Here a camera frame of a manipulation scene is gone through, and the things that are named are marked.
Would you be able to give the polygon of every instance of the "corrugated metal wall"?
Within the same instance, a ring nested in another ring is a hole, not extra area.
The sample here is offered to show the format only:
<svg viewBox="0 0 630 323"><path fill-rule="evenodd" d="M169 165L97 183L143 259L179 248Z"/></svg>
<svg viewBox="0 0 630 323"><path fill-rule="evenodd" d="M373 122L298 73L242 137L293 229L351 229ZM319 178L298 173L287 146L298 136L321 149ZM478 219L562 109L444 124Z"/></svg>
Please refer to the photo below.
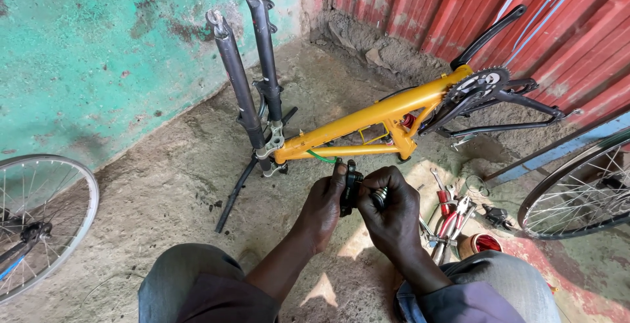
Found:
<svg viewBox="0 0 630 323"><path fill-rule="evenodd" d="M587 124L630 103L630 0L328 0L335 9L452 60L515 5L527 13L492 39L473 68L507 66L541 87L530 97Z"/></svg>

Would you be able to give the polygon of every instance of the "yellow bicycle frame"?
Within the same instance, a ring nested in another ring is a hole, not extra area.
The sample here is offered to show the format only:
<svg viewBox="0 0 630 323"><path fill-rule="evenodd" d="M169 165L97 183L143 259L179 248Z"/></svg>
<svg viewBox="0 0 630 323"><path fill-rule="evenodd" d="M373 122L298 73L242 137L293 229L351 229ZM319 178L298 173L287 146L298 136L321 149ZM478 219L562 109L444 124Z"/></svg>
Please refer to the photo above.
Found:
<svg viewBox="0 0 630 323"><path fill-rule="evenodd" d="M453 73L442 74L441 78L420 85L407 92L399 93L381 102L375 102L365 109L338 118L324 126L289 139L284 145L273 152L275 162L283 164L287 160L312 158L307 150L319 147L343 135L361 131L374 124L383 124L389 130L394 144L384 143L364 144L356 146L337 146L317 148L317 155L322 157L344 157L349 155L367 155L373 153L400 153L400 158L407 159L416 148L411 139L418 130L420 123L433 111L449 91L449 88L471 75L473 70L464 64ZM410 129L400 125L405 114L422 109Z"/></svg>

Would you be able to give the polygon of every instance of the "green cable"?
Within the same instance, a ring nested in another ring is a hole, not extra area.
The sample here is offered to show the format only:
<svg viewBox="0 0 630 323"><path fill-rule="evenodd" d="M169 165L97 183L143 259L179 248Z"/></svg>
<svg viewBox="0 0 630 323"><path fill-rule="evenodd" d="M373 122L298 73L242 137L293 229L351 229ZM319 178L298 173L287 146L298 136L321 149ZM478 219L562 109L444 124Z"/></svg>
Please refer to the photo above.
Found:
<svg viewBox="0 0 630 323"><path fill-rule="evenodd" d="M319 154L311 151L311 150L307 150L306 153L312 155L313 157L319 159L319 160L323 160L324 162L328 162L328 163L336 163L337 162L337 158L335 157L335 159L328 159L328 158L324 158L322 156L320 156Z"/></svg>

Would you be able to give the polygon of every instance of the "green wall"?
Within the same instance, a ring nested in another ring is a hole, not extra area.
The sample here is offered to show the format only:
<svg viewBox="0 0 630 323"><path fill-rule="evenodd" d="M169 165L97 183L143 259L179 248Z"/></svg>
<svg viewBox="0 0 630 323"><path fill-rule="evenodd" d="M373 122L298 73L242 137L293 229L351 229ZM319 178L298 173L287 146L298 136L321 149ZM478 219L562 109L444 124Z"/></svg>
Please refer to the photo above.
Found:
<svg viewBox="0 0 630 323"><path fill-rule="evenodd" d="M300 0L273 1L279 45L299 35ZM215 92L225 71L209 8L256 63L244 0L0 0L0 159L55 153L94 168Z"/></svg>

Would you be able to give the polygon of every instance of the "pliers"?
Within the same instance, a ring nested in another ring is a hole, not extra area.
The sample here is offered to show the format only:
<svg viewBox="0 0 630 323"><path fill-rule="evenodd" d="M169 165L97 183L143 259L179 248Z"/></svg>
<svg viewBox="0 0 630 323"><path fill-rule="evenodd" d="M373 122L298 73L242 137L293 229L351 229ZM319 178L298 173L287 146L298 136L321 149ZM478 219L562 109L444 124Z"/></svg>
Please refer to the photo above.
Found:
<svg viewBox="0 0 630 323"><path fill-rule="evenodd" d="M449 217L442 224L442 228L440 228L440 232L438 233L439 238L444 238L446 235L446 230L451 224L451 222L455 221L455 228L457 230L461 230L462 223L464 221L464 215L466 214L466 210L468 210L468 206L470 205L470 196L466 195L457 203L457 207L455 211L449 214Z"/></svg>

